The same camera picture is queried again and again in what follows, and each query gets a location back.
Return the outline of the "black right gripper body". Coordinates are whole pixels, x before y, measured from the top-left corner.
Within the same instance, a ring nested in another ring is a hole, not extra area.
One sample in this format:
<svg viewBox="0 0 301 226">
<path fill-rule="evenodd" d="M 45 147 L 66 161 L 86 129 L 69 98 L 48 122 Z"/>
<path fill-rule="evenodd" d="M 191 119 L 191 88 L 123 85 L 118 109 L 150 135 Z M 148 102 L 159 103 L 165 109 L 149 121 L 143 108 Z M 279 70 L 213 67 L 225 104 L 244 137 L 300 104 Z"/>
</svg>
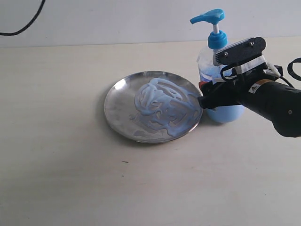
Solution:
<svg viewBox="0 0 301 226">
<path fill-rule="evenodd" d="M 224 82 L 220 95 L 225 106 L 280 107 L 280 84 L 275 73 L 267 68 L 253 69 Z"/>
</svg>

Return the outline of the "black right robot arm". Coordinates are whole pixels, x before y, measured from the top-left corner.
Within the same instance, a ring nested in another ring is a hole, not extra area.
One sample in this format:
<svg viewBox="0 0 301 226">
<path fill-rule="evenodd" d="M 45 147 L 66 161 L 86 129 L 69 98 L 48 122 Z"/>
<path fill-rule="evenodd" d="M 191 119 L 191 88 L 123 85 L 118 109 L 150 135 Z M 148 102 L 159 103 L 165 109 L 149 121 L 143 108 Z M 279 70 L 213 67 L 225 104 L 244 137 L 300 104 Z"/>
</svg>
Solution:
<svg viewBox="0 0 301 226">
<path fill-rule="evenodd" d="M 200 82 L 204 109 L 243 105 L 272 122 L 284 137 L 301 136 L 301 91 L 279 83 L 263 70 L 252 70 L 232 81 Z"/>
</svg>

